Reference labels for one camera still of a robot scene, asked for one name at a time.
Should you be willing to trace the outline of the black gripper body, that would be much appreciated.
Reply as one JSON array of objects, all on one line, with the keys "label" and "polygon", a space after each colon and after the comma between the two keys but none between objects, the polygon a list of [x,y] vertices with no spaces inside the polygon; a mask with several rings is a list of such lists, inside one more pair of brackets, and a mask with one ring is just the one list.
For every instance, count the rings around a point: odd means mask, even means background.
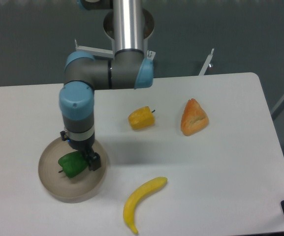
[{"label": "black gripper body", "polygon": [[92,134],[88,138],[81,138],[81,140],[76,140],[75,138],[72,138],[70,135],[68,135],[67,130],[63,130],[60,132],[61,139],[63,141],[67,141],[71,148],[78,150],[82,153],[89,154],[93,153],[93,145],[95,142],[95,134]]}]

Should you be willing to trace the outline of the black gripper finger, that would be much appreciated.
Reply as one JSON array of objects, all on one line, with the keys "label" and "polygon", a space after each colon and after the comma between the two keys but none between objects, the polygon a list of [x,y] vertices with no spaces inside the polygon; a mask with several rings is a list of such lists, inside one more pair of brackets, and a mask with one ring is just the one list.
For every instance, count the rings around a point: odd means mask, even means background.
[{"label": "black gripper finger", "polygon": [[100,155],[96,152],[91,153],[88,159],[90,171],[96,171],[101,167]]},{"label": "black gripper finger", "polygon": [[88,150],[81,151],[83,159],[90,165],[90,152]]}]

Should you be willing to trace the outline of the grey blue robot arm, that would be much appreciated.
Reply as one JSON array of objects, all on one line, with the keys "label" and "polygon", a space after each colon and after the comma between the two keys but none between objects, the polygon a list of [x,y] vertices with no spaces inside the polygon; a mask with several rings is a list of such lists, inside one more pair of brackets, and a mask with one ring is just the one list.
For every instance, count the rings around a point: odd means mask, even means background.
[{"label": "grey blue robot arm", "polygon": [[93,150],[94,92],[152,85],[154,67],[147,56],[147,40],[155,22],[139,0],[81,0],[78,4],[86,10],[108,10],[103,27],[112,41],[112,57],[95,57],[85,51],[68,56],[59,93],[64,123],[61,138],[80,151],[89,169],[95,171],[101,167],[101,160]]}]

